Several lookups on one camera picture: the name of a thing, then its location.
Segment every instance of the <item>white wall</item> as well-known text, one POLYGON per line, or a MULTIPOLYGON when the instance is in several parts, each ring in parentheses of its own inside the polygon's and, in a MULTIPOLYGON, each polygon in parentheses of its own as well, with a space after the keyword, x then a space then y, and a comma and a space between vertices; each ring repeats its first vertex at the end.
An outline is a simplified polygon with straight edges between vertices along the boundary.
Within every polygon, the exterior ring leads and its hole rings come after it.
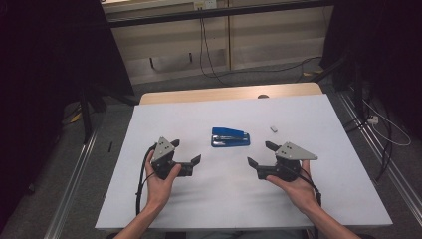
MULTIPOLYGON (((276 2, 283 0, 217 3, 218 7, 237 7, 276 2)), ((109 19, 118 19, 191 11, 193 1, 107 0, 103 6, 109 19)), ((325 7, 205 19, 208 46, 211 51, 224 51, 223 59, 215 60, 226 65, 220 70, 298 62, 320 56, 331 11, 332 7, 325 7)), ((140 59, 198 53, 200 29, 199 20, 189 20, 115 28, 112 32, 128 66, 140 59)), ((128 72, 133 84, 141 83, 142 77, 128 72)))

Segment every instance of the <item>cable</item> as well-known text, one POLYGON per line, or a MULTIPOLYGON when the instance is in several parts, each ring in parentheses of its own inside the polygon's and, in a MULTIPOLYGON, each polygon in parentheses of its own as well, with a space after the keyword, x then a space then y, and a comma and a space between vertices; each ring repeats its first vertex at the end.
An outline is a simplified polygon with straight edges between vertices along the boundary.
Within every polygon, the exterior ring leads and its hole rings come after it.
POLYGON ((143 189, 143 183, 145 183, 146 179, 148 179, 148 177, 150 177, 151 175, 153 175, 154 173, 149 174, 145 180, 142 182, 142 177, 143 177, 143 172, 145 170, 145 164, 146 164, 146 159, 148 158, 148 155, 151 151, 155 150, 157 144, 155 143, 153 146, 151 146, 148 151, 145 154, 145 157, 143 158, 143 163, 142 163, 142 167, 140 169, 140 178, 139 178, 139 184, 137 185, 137 192, 136 194, 136 215, 139 214, 140 212, 140 197, 142 195, 142 189, 143 189))
POLYGON ((242 74, 242 73, 277 73, 277 72, 283 72, 283 71, 291 70, 291 69, 294 69, 294 68, 297 68, 297 67, 302 67, 302 73, 301 73, 300 78, 297 80, 297 82, 298 82, 301 79, 302 74, 304 72, 304 69, 303 69, 304 63, 310 62, 311 60, 314 60, 314 59, 322 58, 322 57, 307 58, 307 59, 304 59, 301 63, 299 63, 295 66, 284 68, 284 69, 279 69, 279 70, 250 70, 250 71, 241 71, 241 72, 229 72, 229 73, 217 75, 214 71, 214 67, 212 65, 211 57, 210 57, 210 54, 209 54, 209 48, 208 48, 208 42, 207 42, 207 36, 206 36, 206 29, 205 29, 205 22, 204 22, 204 19, 202 19, 202 18, 199 19, 199 20, 200 20, 200 24, 201 24, 201 51, 200 51, 200 56, 199 56, 199 65, 201 67, 201 72, 207 78, 217 78, 217 80, 222 85, 225 85, 225 86, 233 87, 231 85, 228 85, 228 84, 222 82, 220 80, 221 77, 226 77, 226 76, 233 75, 233 74, 242 74), (206 50, 207 50, 208 61, 210 63, 211 70, 212 70, 212 73, 213 73, 211 76, 204 72, 204 69, 203 69, 203 66, 202 66, 202 53, 203 53, 203 47, 202 46, 203 46, 204 41, 205 41, 205 47, 206 47, 206 50))
MULTIPOLYGON (((297 177, 299 177, 301 180, 303 180, 303 181, 305 181, 305 182, 307 182, 313 189, 314 189, 314 191, 315 191, 315 194, 316 194, 316 202, 317 202, 317 204, 319 205, 319 206, 322 206, 322 201, 321 201, 321 194, 320 194, 320 192, 319 192, 319 189, 317 189, 317 187, 316 187, 316 185, 314 184, 314 182, 313 182, 313 179, 311 178, 311 175, 306 171, 306 170, 304 170, 303 168, 301 168, 301 171, 303 171, 306 175, 307 175, 307 177, 309 178, 309 179, 307 179, 307 178, 305 178, 304 176, 302 176, 300 173, 297 173, 297 172, 295 172, 295 171, 293 171, 293 170, 291 170, 290 168, 288 168, 288 167, 286 167, 286 166, 284 166, 284 165, 282 165, 281 164, 281 166, 284 168, 284 169, 286 169, 288 172, 290 172, 290 173, 292 173, 292 174, 294 174, 295 176, 297 176, 297 177)), ((318 229, 316 228, 316 227, 314 227, 314 235, 313 235, 313 237, 314 238, 316 238, 316 239, 318 239, 319 238, 319 233, 318 233, 318 229)))
MULTIPOLYGON (((388 118, 390 118, 390 115, 389 115, 389 111, 388 111, 388 109, 386 108, 386 107, 384 107, 385 108, 385 112, 386 112, 386 115, 387 115, 387 117, 388 118)), ((389 138, 391 138, 392 137, 392 127, 391 127, 391 123, 389 123, 389 124, 386 124, 385 123, 385 121, 383 120, 382 121, 382 123, 384 124, 384 126, 387 128, 387 130, 388 130, 388 137, 389 138)), ((393 153, 393 145, 392 145, 392 143, 390 142, 390 141, 388 141, 386 144, 385 144, 385 146, 384 146, 384 149, 382 150, 382 158, 381 158, 381 168, 380 168, 380 170, 379 170, 379 173, 378 173, 378 175, 376 176, 376 178, 375 178, 375 182, 376 183, 378 183, 378 180, 381 178, 381 176, 384 174, 384 172, 387 170, 387 168, 388 168, 388 165, 390 164, 390 162, 391 162, 391 155, 392 155, 392 153, 393 153)))
POLYGON ((356 127, 353 127, 353 128, 348 129, 348 130, 346 131, 346 133, 350 133, 350 132, 352 132, 352 131, 357 130, 358 128, 361 128, 362 126, 364 126, 364 125, 367 123, 368 119, 369 119, 369 116, 368 116, 368 117, 366 117, 366 118, 365 118, 365 120, 364 120, 364 121, 362 121, 362 122, 361 122, 359 125, 357 125, 356 127))
POLYGON ((203 36, 204 36, 204 40, 205 40, 205 47, 207 48, 208 61, 209 61, 209 63, 210 63, 210 66, 211 66, 211 71, 212 71, 213 75, 215 76, 215 78, 217 78, 217 80, 218 80, 218 81, 219 81, 222 85, 227 86, 227 87, 233 87, 233 86, 231 86, 231 85, 229 85, 229 84, 226 84, 226 83, 222 82, 222 81, 220 80, 220 78, 217 76, 217 74, 215 74, 214 67, 213 67, 212 62, 211 62, 210 51, 209 51, 209 49, 208 49, 208 42, 207 42, 207 35, 206 35, 206 33, 205 33, 205 23, 204 23, 204 19, 202 19, 202 18, 201 18, 201 19, 199 19, 199 21, 200 21, 200 23, 201 23, 201 53, 200 53, 200 56, 199 56, 199 65, 201 66, 201 71, 202 71, 202 73, 204 74, 204 76, 205 76, 205 77, 209 77, 209 76, 207 76, 207 75, 205 74, 205 72, 204 72, 204 70, 203 70, 203 68, 202 68, 202 43, 203 43, 202 34, 203 34, 203 36))
POLYGON ((154 174, 155 174, 155 172, 152 172, 151 174, 149 174, 149 175, 145 178, 145 180, 143 180, 143 182, 142 182, 142 188, 143 188, 143 184, 145 184, 146 180, 148 180, 148 178, 149 178, 150 176, 154 175, 154 174))
POLYGON ((380 114, 378 111, 376 111, 374 108, 372 108, 366 101, 363 101, 373 112, 375 112, 379 117, 383 118, 384 120, 386 120, 387 122, 391 123, 393 126, 395 126, 398 130, 401 131, 401 133, 403 133, 403 135, 405 135, 407 137, 407 139, 409 140, 407 143, 398 143, 395 142, 387 137, 385 137, 383 134, 381 134, 378 130, 375 129, 374 126, 372 126, 374 128, 374 131, 377 132, 381 137, 383 137, 385 140, 388 140, 398 146, 408 146, 410 145, 410 143, 412 143, 412 139, 410 139, 410 136, 404 132, 399 126, 397 126, 394 122, 390 121, 389 119, 385 118, 382 114, 380 114))
POLYGON ((328 23, 326 22, 325 7, 322 8, 323 22, 325 23, 325 35, 328 32, 328 23))
POLYGON ((353 123, 355 120, 357 120, 357 117, 355 117, 354 119, 352 119, 351 121, 345 122, 342 126, 343 127, 347 127, 349 124, 353 123))
POLYGON ((69 118, 71 115, 73 115, 80 108, 81 108, 81 103, 79 103, 69 114, 67 114, 65 117, 63 117, 63 120, 69 118))
POLYGON ((319 59, 319 58, 321 58, 321 57, 307 58, 307 59, 304 59, 301 62, 301 75, 298 77, 298 79, 295 81, 295 83, 298 83, 302 79, 302 76, 304 75, 304 64, 310 62, 311 60, 319 59))

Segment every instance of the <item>dark curtain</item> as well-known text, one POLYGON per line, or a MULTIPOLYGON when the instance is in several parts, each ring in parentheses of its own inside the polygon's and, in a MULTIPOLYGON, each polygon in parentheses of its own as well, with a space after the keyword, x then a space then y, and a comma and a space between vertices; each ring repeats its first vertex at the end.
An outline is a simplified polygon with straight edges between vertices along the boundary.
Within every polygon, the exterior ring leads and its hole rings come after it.
POLYGON ((60 135, 82 87, 133 91, 99 0, 0 0, 0 231, 60 135))
POLYGON ((422 138, 422 15, 417 6, 417 1, 394 0, 335 5, 320 65, 327 68, 347 56, 348 63, 333 74, 341 90, 359 64, 372 91, 422 138))

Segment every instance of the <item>gray floor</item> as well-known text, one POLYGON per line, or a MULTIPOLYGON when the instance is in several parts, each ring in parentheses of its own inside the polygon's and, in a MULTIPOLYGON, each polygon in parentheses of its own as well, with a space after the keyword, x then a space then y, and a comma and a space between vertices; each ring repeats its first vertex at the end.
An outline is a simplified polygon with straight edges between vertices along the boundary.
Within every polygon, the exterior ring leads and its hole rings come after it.
MULTIPOLYGON (((294 64, 284 66, 269 66, 253 70, 279 70, 294 64)), ((317 70, 317 60, 305 65, 305 71, 317 70)), ((176 91, 189 89, 220 88, 230 86, 249 86, 283 84, 296 82, 301 74, 301 68, 285 72, 249 72, 233 74, 220 78, 224 84, 213 78, 204 76, 186 77, 134 86, 138 98, 147 92, 176 91)), ((335 93, 330 80, 321 83, 323 91, 328 94, 332 105, 341 122, 352 120, 339 93, 335 93)), ((108 233, 94 228, 103 204, 113 168, 118 159, 119 150, 124 141, 125 132, 131 118, 132 108, 107 99, 108 109, 104 114, 92 114, 93 118, 102 119, 97 123, 98 136, 91 156, 87 161, 77 193, 67 214, 61 232, 61 238, 106 238, 108 233)), ((380 164, 375 153, 362 136, 360 130, 348 134, 364 167, 371 177, 376 176, 380 164)), ((394 140, 404 140, 398 132, 394 140)), ((394 146, 393 159, 397 166, 405 172, 404 175, 418 195, 422 193, 422 183, 419 173, 422 168, 421 141, 412 138, 410 146, 394 146)), ((0 238, 43 238, 73 173, 76 161, 80 156, 83 141, 83 126, 80 121, 63 127, 62 136, 43 172, 35 182, 36 191, 25 196, 0 238)), ((338 168, 347 173, 346 168, 338 168)), ((393 225, 382 228, 355 229, 356 232, 371 234, 376 238, 420 238, 422 227, 415 219, 402 195, 390 180, 388 174, 375 186, 393 225)), ((149 233, 145 238, 163 238, 163 233, 149 233)))

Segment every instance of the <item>forearm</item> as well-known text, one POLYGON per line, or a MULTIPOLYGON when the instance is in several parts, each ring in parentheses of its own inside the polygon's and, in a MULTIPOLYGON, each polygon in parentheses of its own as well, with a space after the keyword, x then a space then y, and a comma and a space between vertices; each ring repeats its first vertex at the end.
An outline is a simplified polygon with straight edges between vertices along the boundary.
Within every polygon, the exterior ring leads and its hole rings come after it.
POLYGON ((328 215, 321 207, 317 204, 310 206, 309 208, 302 210, 310 221, 316 226, 316 228, 323 233, 328 239, 331 238, 359 238, 353 232, 348 230, 343 225, 339 224, 334 218, 328 215))
POLYGON ((140 213, 114 238, 139 239, 161 210, 162 206, 147 204, 142 211, 140 211, 140 213))

